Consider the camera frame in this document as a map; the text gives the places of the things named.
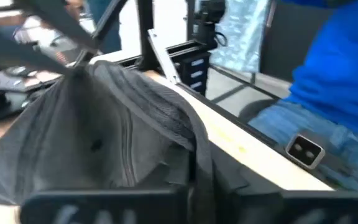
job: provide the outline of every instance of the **person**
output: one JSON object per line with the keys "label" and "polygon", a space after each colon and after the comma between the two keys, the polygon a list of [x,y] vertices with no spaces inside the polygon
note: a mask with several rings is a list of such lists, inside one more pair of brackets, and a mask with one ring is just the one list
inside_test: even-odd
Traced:
{"label": "person", "polygon": [[327,167],[323,172],[358,191],[358,0],[283,1],[336,9],[303,65],[293,71],[290,96],[261,111],[249,124],[282,146],[303,129],[326,137],[335,146],[330,153],[354,166],[356,178]]}
{"label": "person", "polygon": [[[92,15],[94,23],[97,25],[108,8],[111,0],[86,0],[84,7]],[[100,45],[100,51],[104,54],[113,53],[121,50],[121,37],[119,35],[119,19],[112,25],[104,41]]]}

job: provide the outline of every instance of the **metal bracket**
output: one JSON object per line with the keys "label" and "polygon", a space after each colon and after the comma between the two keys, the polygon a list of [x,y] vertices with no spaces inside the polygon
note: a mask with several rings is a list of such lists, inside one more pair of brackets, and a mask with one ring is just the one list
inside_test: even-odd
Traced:
{"label": "metal bracket", "polygon": [[165,47],[162,45],[161,41],[158,39],[158,35],[156,34],[154,29],[149,29],[147,31],[149,33],[149,41],[150,45],[153,48],[154,54],[161,65],[162,71],[167,77],[167,80],[173,84],[181,83],[179,74],[173,65],[171,58]]}

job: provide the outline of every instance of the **blue shirt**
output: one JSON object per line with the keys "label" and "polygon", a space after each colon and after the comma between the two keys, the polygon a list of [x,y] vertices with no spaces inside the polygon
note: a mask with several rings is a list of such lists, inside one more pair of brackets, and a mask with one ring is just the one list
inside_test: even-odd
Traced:
{"label": "blue shirt", "polygon": [[[323,0],[287,1],[324,7]],[[336,9],[293,76],[286,100],[358,133],[358,0]]]}

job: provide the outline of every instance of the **blue jeans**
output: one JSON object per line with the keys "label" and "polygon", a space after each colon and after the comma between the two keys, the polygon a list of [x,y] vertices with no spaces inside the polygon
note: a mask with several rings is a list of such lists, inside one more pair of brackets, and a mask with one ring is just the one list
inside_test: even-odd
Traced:
{"label": "blue jeans", "polygon": [[[92,14],[92,19],[97,25],[103,13],[110,4],[110,0],[86,0],[85,8]],[[104,54],[121,50],[121,37],[119,36],[119,19],[112,25],[104,41],[101,43],[100,51]]]}
{"label": "blue jeans", "polygon": [[344,159],[356,167],[357,180],[334,172],[327,167],[322,171],[342,187],[358,191],[358,134],[350,129],[321,116],[314,114],[301,105],[287,101],[279,101],[275,105],[261,111],[249,124],[272,138],[281,146],[286,146],[291,138],[302,129],[327,137],[335,149],[330,153]]}

